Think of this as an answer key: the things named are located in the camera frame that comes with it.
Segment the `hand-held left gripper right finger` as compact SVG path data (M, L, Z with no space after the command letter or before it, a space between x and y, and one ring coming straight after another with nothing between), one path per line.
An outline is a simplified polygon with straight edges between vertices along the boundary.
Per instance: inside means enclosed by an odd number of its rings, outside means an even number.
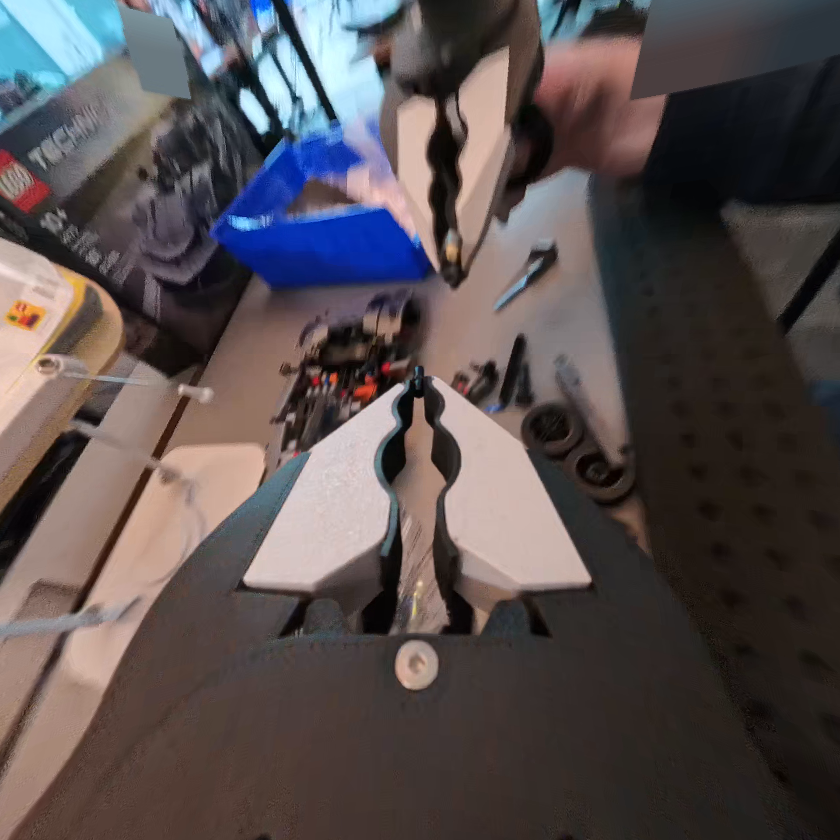
M585 591L592 575L528 450L439 378L424 379L437 497L434 571L450 622L501 602Z

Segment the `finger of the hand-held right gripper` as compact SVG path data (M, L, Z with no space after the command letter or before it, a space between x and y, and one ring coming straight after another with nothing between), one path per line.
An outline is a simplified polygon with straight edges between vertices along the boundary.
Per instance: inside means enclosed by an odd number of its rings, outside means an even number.
M433 162L438 109L431 98L404 97L396 107L396 176L406 207L434 270L440 270L448 232L447 188L440 163Z
M456 116L464 130L457 157L459 178L455 199L456 231L461 240L460 264L467 276L487 233L499 195L499 181L508 172L511 128L507 118L510 49L503 46L482 58L458 89Z

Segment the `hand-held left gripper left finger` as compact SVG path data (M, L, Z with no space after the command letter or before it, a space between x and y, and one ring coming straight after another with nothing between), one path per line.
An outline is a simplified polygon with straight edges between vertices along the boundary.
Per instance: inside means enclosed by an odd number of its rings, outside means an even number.
M393 625L403 558L393 488L406 464L412 385L395 385L294 458L296 476L243 575L246 590L335 601Z

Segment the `plastic bag of lego parts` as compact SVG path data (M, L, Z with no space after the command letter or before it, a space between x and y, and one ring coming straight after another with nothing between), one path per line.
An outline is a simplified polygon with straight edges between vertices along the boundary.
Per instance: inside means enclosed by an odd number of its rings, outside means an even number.
M390 635L440 634L448 624L434 569L434 533L401 509L402 565Z

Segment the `lego car chassis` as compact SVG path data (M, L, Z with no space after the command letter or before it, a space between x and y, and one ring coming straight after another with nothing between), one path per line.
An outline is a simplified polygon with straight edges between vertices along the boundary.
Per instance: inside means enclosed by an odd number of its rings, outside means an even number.
M318 317L301 331L298 357L284 363L269 420L270 475L355 417L415 365L422 304L410 290L383 292L340 318Z

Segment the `lego instruction booklet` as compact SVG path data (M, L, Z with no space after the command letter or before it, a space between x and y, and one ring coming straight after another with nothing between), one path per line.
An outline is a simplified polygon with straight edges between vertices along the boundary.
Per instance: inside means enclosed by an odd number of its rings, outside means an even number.
M68 354L101 318L99 294L45 257L1 242L1 365L15 375L43 354Z

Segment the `person's right forearm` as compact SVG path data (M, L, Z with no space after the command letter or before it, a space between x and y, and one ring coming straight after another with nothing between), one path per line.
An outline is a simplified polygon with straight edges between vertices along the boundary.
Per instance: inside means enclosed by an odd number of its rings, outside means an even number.
M644 181L750 204L838 202L839 57L670 94Z

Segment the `plain grey lego panel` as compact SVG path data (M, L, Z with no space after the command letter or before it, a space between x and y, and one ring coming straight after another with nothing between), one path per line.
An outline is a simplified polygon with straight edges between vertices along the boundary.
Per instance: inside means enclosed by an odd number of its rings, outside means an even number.
M553 370L555 381L568 403L586 424L592 424L596 419L595 409L571 357L565 353L559 354L553 361Z

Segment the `long black lego beam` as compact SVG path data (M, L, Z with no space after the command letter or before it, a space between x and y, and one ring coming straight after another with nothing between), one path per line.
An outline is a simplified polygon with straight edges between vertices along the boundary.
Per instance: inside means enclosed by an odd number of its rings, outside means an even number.
M515 395L523 362L526 359L528 348L527 336L520 332L513 341L508 357L507 366L502 376L500 390L497 399L497 409L506 410L511 404Z

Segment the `dark lego set box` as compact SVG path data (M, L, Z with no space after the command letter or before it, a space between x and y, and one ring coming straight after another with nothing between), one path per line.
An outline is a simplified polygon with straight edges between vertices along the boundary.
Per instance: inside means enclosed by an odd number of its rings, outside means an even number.
M264 160L228 98L144 91L115 56L3 116L1 148L2 235L98 283L143 361L206 362L251 276L211 229Z

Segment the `person's right hand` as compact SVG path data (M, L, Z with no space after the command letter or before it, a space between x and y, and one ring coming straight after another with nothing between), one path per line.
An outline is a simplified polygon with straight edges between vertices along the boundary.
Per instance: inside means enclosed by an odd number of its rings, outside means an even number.
M534 96L553 127L553 152L542 178L565 169L619 178L643 172L667 96L631 98L641 46L639 36L627 36L548 48Z

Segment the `brown cardboard piece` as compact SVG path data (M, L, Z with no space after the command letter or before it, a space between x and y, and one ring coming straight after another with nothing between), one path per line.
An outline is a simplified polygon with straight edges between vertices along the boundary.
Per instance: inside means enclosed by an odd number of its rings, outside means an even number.
M287 205L285 216L297 219L342 214L355 204L342 188L318 178L309 178Z

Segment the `blue plastic bin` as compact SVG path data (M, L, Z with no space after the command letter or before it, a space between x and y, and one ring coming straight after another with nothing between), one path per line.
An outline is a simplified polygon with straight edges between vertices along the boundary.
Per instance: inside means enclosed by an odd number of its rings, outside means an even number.
M287 218L310 178L342 188L356 204ZM431 270L374 119L281 141L211 236L276 289L422 280Z

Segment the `white book stand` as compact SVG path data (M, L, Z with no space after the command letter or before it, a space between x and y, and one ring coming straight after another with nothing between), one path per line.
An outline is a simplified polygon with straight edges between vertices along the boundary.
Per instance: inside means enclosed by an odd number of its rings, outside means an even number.
M87 729L141 620L207 535L257 487L255 444L156 455L169 422L211 389L138 363L117 304L70 353L2 373L2 838L10 838Z

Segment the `black metal pole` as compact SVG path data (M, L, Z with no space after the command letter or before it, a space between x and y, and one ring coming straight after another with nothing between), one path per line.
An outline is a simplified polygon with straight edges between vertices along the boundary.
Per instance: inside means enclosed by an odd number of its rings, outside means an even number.
M294 51L297 53L297 56L299 57L299 60L307 74L307 77L309 78L313 90L315 90L320 106L325 112L328 121L331 124L337 123L339 121L338 115L329 98L329 94L327 93L325 87L322 84L320 75L314 65L314 62L312 61L305 41L301 36L301 32L298 28L297 21L289 7L288 2L272 1L271 3L275 8L280 27L288 36L289 41L292 47L294 48Z

